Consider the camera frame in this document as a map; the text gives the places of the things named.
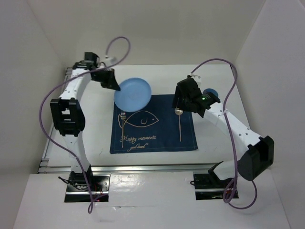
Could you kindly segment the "light blue plastic plate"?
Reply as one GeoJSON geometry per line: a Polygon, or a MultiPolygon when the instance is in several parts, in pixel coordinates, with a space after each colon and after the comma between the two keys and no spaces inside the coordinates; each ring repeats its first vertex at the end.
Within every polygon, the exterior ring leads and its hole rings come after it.
{"type": "Polygon", "coordinates": [[[114,93],[114,103],[125,112],[143,109],[152,96],[150,85],[142,78],[129,78],[120,84],[120,89],[114,93]]]}

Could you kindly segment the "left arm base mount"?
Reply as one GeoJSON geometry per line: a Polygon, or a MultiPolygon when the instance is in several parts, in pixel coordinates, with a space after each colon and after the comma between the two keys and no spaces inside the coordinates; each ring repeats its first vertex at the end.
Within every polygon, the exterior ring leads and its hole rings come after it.
{"type": "MultiPolygon", "coordinates": [[[[90,189],[94,202],[109,201],[110,175],[97,175],[89,179],[90,189]]],[[[65,179],[58,176],[63,183],[66,184],[65,203],[82,203],[90,202],[90,194],[88,186],[84,179],[79,182],[72,183],[71,179],[65,179]]]]}

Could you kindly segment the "gold metal fork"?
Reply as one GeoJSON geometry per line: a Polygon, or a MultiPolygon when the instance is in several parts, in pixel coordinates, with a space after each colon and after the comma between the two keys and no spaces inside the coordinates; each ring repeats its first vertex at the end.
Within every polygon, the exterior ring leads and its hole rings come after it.
{"type": "Polygon", "coordinates": [[[122,148],[124,144],[124,123],[126,119],[126,112],[121,110],[121,121],[122,121],[122,148]]]}

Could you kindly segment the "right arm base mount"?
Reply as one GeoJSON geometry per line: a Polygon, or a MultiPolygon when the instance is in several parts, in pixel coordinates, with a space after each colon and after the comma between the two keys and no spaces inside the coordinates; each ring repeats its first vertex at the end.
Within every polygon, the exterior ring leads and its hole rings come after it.
{"type": "Polygon", "coordinates": [[[214,174],[194,174],[190,184],[195,188],[196,200],[215,200],[223,199],[224,189],[231,180],[220,180],[214,174]]]}

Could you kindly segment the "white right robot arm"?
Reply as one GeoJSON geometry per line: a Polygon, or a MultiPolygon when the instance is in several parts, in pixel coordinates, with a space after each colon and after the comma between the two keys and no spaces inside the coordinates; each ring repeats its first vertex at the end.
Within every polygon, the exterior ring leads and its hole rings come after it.
{"type": "Polygon", "coordinates": [[[234,158],[217,164],[208,175],[208,182],[219,187],[224,180],[240,175],[253,181],[274,162],[274,141],[255,133],[224,108],[212,92],[202,93],[192,77],[177,83],[173,108],[193,112],[205,118],[234,140],[234,158]]]}

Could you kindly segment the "dark blue fish placemat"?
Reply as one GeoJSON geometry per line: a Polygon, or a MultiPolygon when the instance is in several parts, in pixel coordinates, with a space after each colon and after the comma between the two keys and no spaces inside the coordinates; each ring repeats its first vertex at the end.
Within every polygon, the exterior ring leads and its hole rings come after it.
{"type": "Polygon", "coordinates": [[[174,95],[152,95],[142,110],[126,113],[122,148],[121,111],[115,106],[112,119],[110,153],[179,152],[198,149],[193,117],[181,115],[182,141],[179,140],[178,116],[172,108],[174,95]]]}

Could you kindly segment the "light blue plastic cup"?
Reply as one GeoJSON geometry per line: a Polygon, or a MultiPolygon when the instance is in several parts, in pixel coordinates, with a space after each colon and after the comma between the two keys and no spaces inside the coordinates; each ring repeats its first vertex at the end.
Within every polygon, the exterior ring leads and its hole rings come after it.
{"type": "Polygon", "coordinates": [[[206,89],[204,89],[204,91],[203,91],[204,94],[205,94],[205,93],[208,93],[208,92],[213,93],[216,97],[219,97],[218,92],[217,92],[215,89],[213,89],[213,88],[206,88],[206,89]]]}

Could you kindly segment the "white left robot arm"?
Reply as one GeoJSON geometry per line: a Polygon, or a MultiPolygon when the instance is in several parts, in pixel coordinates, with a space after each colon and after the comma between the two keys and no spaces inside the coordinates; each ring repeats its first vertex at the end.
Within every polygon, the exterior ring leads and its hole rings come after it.
{"type": "Polygon", "coordinates": [[[98,82],[106,89],[120,90],[113,69],[116,63],[115,57],[106,56],[100,61],[95,53],[86,52],[84,59],[72,66],[71,81],[62,94],[50,101],[54,127],[63,137],[65,148],[69,151],[71,173],[68,182],[83,190],[93,188],[94,178],[84,149],[85,116],[80,100],[90,81],[98,82]]]}

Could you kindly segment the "gold metal spoon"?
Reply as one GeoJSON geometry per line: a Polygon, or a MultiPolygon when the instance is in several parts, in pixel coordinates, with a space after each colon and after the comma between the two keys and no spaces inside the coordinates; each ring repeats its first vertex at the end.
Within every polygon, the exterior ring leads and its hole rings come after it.
{"type": "Polygon", "coordinates": [[[181,131],[181,115],[183,114],[183,110],[179,108],[175,108],[175,114],[178,116],[178,126],[179,126],[179,140],[182,141],[182,131],[181,131]]]}

